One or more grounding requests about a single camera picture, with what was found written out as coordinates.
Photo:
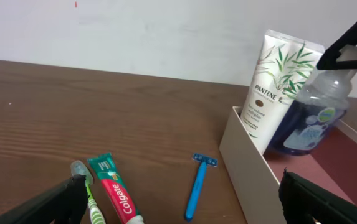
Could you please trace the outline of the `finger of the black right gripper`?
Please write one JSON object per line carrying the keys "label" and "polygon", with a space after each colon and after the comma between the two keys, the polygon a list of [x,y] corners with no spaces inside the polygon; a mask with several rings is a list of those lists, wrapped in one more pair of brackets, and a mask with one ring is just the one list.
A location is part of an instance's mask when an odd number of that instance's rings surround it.
{"label": "finger of the black right gripper", "polygon": [[357,70],[357,59],[337,61],[340,50],[347,46],[357,46],[357,22],[334,42],[317,63],[318,70]]}

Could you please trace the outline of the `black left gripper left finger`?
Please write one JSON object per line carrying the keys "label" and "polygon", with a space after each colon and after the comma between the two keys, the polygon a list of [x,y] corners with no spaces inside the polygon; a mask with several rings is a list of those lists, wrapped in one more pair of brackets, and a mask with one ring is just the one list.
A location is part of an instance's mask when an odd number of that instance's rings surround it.
{"label": "black left gripper left finger", "polygon": [[0,224],[79,224],[85,215],[88,195],[84,175],[62,183],[0,215]]}

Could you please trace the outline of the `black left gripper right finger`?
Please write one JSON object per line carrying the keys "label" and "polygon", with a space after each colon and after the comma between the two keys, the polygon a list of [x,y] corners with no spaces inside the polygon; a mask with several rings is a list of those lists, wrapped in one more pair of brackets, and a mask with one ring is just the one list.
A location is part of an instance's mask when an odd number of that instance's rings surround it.
{"label": "black left gripper right finger", "polygon": [[287,224],[357,224],[357,206],[294,172],[284,171],[278,190]]}

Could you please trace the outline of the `white Pantene tube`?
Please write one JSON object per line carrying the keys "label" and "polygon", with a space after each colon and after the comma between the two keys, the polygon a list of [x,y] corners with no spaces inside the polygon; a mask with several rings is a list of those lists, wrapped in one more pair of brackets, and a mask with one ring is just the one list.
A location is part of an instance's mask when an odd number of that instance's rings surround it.
{"label": "white Pantene tube", "polygon": [[266,31],[240,113],[246,131],[261,154],[324,51],[320,44]]}

